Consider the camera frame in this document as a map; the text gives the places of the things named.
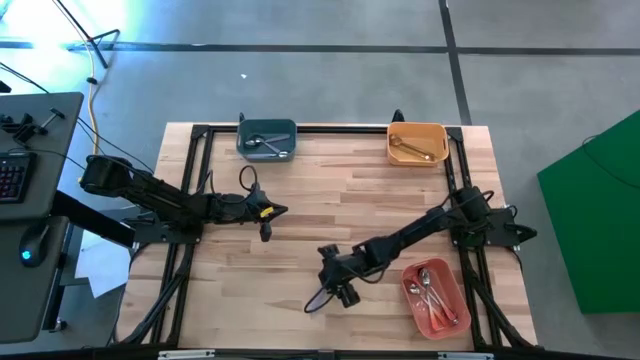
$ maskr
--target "concrete floor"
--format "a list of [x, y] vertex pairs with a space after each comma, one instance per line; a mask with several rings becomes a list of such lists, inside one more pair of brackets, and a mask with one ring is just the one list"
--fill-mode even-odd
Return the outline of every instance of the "concrete floor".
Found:
[[[14, 2], [0, 22], [0, 37], [35, 39], [43, 47], [0, 50], [0, 60], [50, 91], [86, 93], [86, 55], [45, 46], [52, 36], [75, 40], [73, 31], [53, 7], [27, 16], [32, 2]], [[65, 3], [90, 32], [118, 27], [123, 41], [445, 44], [437, 0]], [[634, 16], [640, 3], [633, 0], [450, 0], [449, 8], [458, 46], [640, 47]], [[40, 19], [50, 26], [32, 26]], [[460, 124], [443, 54], [105, 54], [112, 68], [95, 101], [100, 132], [150, 165], [166, 122], [235, 121], [240, 111], [298, 122], [387, 123], [393, 110], [402, 108], [410, 120]], [[640, 315], [579, 312], [536, 179], [585, 137], [640, 108], [640, 57], [464, 55], [460, 63], [472, 122], [490, 127], [506, 199], [519, 207], [519, 222], [539, 231], [523, 246], [522, 258], [540, 344], [640, 358]], [[96, 77], [103, 73], [97, 68]], [[14, 93], [37, 92], [8, 74], [1, 78]], [[90, 148], [78, 130], [70, 156], [82, 160]], [[128, 205], [82, 192], [75, 181], [79, 175], [68, 164], [61, 190], [97, 209]], [[70, 320], [67, 332], [0, 346], [0, 353], [102, 346], [118, 296], [116, 291], [93, 300], [87, 288], [69, 292], [62, 311]], [[92, 323], [97, 328], [89, 334]]]

